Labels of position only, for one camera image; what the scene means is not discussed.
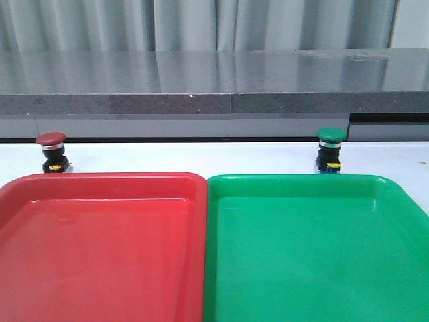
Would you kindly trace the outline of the green mushroom push button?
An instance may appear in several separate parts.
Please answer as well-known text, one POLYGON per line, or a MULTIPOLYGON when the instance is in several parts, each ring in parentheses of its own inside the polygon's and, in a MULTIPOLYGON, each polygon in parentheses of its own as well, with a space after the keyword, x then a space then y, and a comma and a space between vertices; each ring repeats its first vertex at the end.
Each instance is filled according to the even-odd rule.
POLYGON ((338 174, 341 171, 341 144, 347 138, 347 133, 338 128, 326 127, 320 129, 317 136, 319 143, 315 160, 316 173, 338 174))

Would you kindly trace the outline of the red mushroom push button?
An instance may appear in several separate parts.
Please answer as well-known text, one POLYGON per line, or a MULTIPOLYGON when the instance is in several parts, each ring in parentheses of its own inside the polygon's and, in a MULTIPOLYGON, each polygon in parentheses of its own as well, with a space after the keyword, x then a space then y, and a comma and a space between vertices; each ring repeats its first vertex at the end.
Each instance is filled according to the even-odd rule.
POLYGON ((60 131, 44 133, 36 138, 41 145, 46 161, 42 165, 43 173, 71 173, 73 170, 69 159, 64 155, 66 134, 60 131))

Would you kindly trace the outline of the grey stone counter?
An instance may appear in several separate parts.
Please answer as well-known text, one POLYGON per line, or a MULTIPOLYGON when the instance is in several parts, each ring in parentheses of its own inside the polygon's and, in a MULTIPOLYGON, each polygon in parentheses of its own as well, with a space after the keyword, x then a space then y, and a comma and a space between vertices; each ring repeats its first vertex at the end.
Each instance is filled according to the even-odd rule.
POLYGON ((1 53, 1 141, 428 139, 428 51, 1 53))

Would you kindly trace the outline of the green plastic tray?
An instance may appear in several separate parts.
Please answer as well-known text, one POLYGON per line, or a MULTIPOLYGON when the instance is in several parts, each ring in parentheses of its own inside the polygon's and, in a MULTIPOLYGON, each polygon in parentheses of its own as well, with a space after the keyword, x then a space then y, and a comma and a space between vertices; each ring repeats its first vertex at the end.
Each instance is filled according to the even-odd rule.
POLYGON ((428 216, 371 175, 208 180, 205 321, 427 321, 428 216))

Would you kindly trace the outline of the red plastic tray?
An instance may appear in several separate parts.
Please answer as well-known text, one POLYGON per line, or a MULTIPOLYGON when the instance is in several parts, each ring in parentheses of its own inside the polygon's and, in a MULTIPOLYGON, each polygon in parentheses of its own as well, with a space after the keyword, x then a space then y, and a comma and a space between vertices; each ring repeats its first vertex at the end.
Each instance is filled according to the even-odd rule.
POLYGON ((35 174, 1 189, 2 321, 201 321, 207 183, 35 174))

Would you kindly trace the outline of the grey pleated curtain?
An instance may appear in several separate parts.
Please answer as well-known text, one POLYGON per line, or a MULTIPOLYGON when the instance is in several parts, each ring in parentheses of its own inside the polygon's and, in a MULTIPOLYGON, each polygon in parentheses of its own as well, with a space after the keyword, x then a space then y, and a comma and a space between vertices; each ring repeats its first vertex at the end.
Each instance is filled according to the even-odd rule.
POLYGON ((2 1, 1 49, 388 48, 397 1, 2 1))

